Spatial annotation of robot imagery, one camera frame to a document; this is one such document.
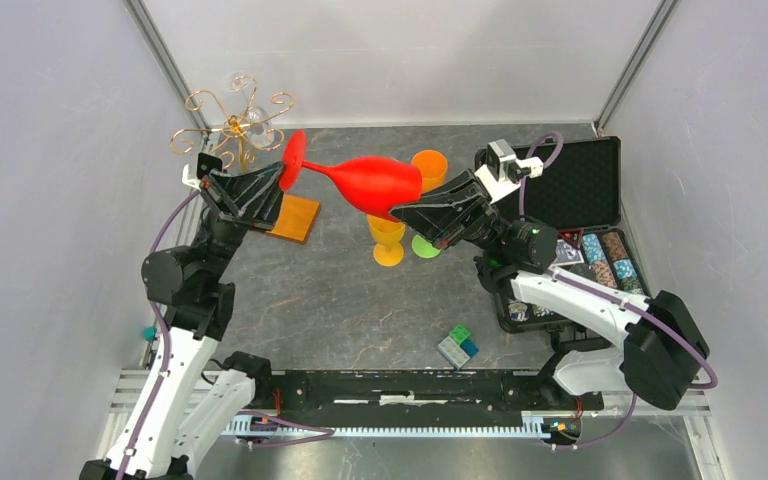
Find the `clear wine glass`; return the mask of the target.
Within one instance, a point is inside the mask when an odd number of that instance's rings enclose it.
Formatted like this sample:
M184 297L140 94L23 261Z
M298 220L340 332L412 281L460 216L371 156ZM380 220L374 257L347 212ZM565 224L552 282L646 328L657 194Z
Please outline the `clear wine glass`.
M258 83L251 75L235 72L230 80L230 90L245 97L245 108L242 112L243 137L253 147L261 150L269 149L275 141L275 133L268 119L266 110L257 104Z

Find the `green plastic wine glass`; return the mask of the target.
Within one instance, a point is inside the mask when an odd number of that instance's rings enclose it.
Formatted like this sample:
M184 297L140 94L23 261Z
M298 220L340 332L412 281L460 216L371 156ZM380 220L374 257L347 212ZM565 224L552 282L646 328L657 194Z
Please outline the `green plastic wine glass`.
M430 242L420 235L414 235L411 240L411 248L415 255L423 259L432 259L437 257L441 251L435 248Z

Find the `orange plastic wine glass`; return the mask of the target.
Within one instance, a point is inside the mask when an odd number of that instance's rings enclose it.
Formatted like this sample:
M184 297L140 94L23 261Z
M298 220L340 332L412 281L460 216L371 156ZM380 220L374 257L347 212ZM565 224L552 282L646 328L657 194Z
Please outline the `orange plastic wine glass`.
M411 164L422 177L422 192L426 193L442 186L448 170L447 158L437 150L423 150L416 153Z

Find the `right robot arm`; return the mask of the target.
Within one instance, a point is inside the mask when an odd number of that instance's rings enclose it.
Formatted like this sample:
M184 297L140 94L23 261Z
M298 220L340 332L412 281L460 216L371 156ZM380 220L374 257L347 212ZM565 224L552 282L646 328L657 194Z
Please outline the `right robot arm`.
M546 307L608 342L550 359L537 382L540 400L562 408L578 395L619 390L674 410L687 391L715 388L707 344L683 300L608 288L555 265L556 229L499 212L498 202L520 187L488 167L466 170L389 212L438 250L461 241L481 249L479 282L501 308L510 300Z

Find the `yellow plastic wine glass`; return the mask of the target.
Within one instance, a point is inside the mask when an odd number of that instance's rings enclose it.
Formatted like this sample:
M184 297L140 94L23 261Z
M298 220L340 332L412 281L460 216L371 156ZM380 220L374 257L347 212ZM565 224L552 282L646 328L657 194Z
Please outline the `yellow plastic wine glass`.
M401 241L406 226L401 222L393 222L372 215L367 216L367 222L375 242L373 259L384 267L398 265L404 258Z

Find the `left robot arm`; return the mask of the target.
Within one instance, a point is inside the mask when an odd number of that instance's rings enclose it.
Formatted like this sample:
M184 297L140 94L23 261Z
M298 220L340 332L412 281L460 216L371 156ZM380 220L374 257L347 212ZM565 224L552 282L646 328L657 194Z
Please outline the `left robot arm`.
M206 398L188 406L233 314L235 286L221 278L247 233L274 227L284 171L274 162L243 174L203 174L194 239L144 260L141 276L160 317L161 344L122 433L103 458L85 463L80 478L192 479L232 417L272 399L268 361L237 352Z

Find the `red plastic wine glass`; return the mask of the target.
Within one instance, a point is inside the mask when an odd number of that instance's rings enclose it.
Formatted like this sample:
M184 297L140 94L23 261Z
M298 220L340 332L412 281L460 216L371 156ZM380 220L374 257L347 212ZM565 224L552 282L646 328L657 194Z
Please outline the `red plastic wine glass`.
M296 131L287 142L282 156L284 170L278 182L282 191L288 191L301 171L307 169L328 177L357 210L390 221L395 221L390 214L394 207L421 197L422 175L411 164L382 156L363 156L325 166L305 159L306 146L303 130Z

